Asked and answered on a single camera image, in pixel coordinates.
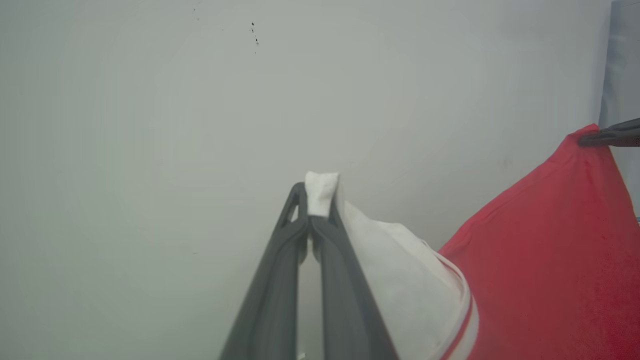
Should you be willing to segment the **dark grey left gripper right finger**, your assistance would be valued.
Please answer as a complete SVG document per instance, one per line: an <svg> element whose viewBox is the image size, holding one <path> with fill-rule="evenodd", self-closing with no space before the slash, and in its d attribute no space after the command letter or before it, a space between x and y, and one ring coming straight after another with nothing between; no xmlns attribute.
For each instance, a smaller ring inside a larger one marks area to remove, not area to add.
<svg viewBox="0 0 640 360"><path fill-rule="evenodd" d="M397 360L399 355L339 213L310 216L320 264L323 353L326 360Z"/></svg>

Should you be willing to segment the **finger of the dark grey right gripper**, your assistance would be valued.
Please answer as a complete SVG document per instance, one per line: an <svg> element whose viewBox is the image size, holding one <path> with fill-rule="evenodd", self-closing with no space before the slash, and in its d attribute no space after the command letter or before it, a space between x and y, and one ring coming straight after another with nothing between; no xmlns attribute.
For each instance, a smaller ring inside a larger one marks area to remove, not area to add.
<svg viewBox="0 0 640 360"><path fill-rule="evenodd" d="M578 140L581 147L639 147L640 135L637 134L616 134L616 133L594 133L582 136Z"/></svg>
<svg viewBox="0 0 640 360"><path fill-rule="evenodd" d="M640 135L640 119L622 121L583 138L633 138Z"/></svg>

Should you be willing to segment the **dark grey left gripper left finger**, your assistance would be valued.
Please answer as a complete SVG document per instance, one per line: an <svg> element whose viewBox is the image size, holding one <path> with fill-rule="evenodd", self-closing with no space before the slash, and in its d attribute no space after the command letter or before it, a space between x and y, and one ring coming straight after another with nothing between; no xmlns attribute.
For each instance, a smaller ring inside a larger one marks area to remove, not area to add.
<svg viewBox="0 0 640 360"><path fill-rule="evenodd" d="M286 198L219 356L222 360L297 358L298 269L307 256L304 183Z"/></svg>

